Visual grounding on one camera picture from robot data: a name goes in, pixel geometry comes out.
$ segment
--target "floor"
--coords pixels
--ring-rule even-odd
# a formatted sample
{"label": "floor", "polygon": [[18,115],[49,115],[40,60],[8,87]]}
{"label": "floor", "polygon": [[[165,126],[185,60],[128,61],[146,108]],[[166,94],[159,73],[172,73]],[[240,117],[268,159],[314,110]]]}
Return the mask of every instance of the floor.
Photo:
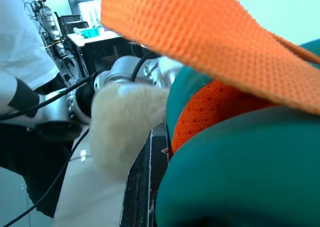
{"label": "floor", "polygon": [[[0,167],[0,226],[4,226],[33,205],[24,179]],[[53,220],[33,210],[12,227],[51,227]]]}

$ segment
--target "black cable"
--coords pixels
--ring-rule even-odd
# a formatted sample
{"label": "black cable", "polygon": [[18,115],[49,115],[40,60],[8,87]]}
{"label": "black cable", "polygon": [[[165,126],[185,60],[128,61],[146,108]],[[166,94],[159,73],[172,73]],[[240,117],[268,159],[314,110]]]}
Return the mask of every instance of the black cable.
{"label": "black cable", "polygon": [[152,51],[149,52],[149,53],[147,53],[147,54],[145,54],[145,55],[139,60],[139,62],[136,64],[136,66],[135,66],[135,68],[134,68],[134,70],[133,70],[133,72],[132,72],[132,75],[131,75],[131,77],[130,77],[130,81],[131,81],[131,82],[135,82],[136,77],[137,77],[137,75],[138,75],[138,72],[139,72],[141,66],[144,64],[144,62],[145,62],[146,60],[158,58],[159,56],[160,56],[159,54],[157,54],[157,53],[155,53],[155,52],[152,52]]}
{"label": "black cable", "polygon": [[11,225],[13,225],[15,222],[17,222],[18,220],[22,219],[24,216],[26,216],[27,214],[29,214],[31,211],[33,211],[38,205],[39,203],[47,196],[47,194],[50,192],[50,190],[52,189],[52,187],[55,185],[55,183],[57,182],[57,180],[59,179],[60,175],[64,172],[65,168],[67,167],[67,164],[69,163],[72,155],[75,153],[77,147],[79,146],[80,142],[86,137],[86,135],[89,133],[89,129],[87,129],[84,134],[79,138],[79,140],[77,141],[77,143],[74,145],[72,151],[69,154],[69,157],[67,158],[67,160],[65,161],[62,169],[60,170],[60,172],[58,173],[58,175],[55,177],[54,181],[52,182],[52,184],[50,185],[50,187],[47,189],[47,191],[42,195],[42,197],[31,207],[29,208],[27,211],[25,211],[24,213],[20,214],[17,218],[11,220],[9,223],[7,223],[5,226],[3,227],[9,227]]}
{"label": "black cable", "polygon": [[13,119],[13,118],[17,118],[17,117],[20,117],[20,116],[24,116],[25,114],[29,113],[29,112],[33,112],[35,110],[38,110],[44,106],[47,106],[49,104],[51,104],[52,102],[56,101],[57,99],[61,98],[62,96],[68,94],[69,92],[75,90],[76,88],[82,86],[83,84],[87,83],[88,81],[91,80],[91,76],[81,80],[80,82],[76,83],[75,85],[61,91],[60,93],[58,93],[56,96],[40,103],[40,104],[37,104],[36,106],[33,106],[33,107],[30,107],[26,110],[22,110],[22,111],[19,111],[17,113],[12,113],[12,114],[8,114],[8,115],[5,115],[5,116],[0,116],[0,121],[6,121],[6,120],[10,120],[10,119]]}

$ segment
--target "orange mesh fabric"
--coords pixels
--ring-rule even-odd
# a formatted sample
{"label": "orange mesh fabric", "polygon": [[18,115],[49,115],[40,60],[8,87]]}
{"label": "orange mesh fabric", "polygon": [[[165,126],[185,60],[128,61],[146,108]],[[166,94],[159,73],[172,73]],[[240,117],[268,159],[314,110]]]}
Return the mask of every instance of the orange mesh fabric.
{"label": "orange mesh fabric", "polygon": [[276,104],[213,81],[200,89],[184,107],[174,129],[171,143],[175,153],[202,130],[229,118]]}
{"label": "orange mesh fabric", "polygon": [[102,0],[101,8],[102,23],[128,39],[244,92],[320,114],[320,71],[301,59],[319,57],[260,27],[237,0]]}

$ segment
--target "white t-shirt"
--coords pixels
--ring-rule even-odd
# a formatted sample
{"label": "white t-shirt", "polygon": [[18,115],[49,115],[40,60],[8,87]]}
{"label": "white t-shirt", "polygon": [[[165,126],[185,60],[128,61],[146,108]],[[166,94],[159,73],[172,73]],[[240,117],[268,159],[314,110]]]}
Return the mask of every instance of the white t-shirt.
{"label": "white t-shirt", "polygon": [[0,70],[22,80],[32,90],[59,73],[22,0],[0,0]]}

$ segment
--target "fluffy white fabric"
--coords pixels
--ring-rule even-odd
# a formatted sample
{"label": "fluffy white fabric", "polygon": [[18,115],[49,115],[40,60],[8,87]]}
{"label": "fluffy white fabric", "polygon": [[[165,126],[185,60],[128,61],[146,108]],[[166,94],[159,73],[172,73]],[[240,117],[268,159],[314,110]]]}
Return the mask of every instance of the fluffy white fabric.
{"label": "fluffy white fabric", "polygon": [[169,90],[147,84],[106,85],[94,98],[89,142],[98,169],[126,180],[150,130],[164,122]]}

